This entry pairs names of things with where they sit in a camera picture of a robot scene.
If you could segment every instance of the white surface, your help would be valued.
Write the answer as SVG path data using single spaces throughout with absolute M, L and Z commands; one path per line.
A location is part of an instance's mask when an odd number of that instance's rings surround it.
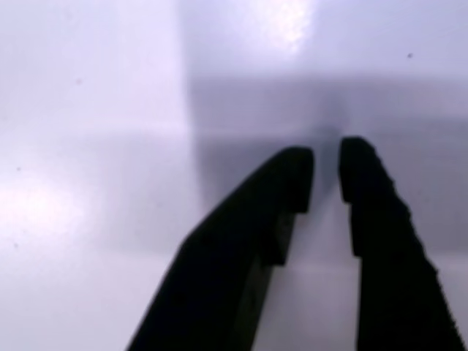
M 348 133 L 377 145 L 468 338 L 467 4 L 0 1 L 0 348 L 123 350 L 181 239 L 301 143 L 312 212 L 255 349 L 351 350 Z

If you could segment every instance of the white table surface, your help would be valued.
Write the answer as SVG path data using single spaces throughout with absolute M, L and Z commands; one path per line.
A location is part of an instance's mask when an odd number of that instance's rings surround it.
M 342 135 L 377 147 L 468 338 L 467 0 L 0 0 L 0 350 L 123 350 L 184 236 L 317 156 L 255 345 L 353 350 Z

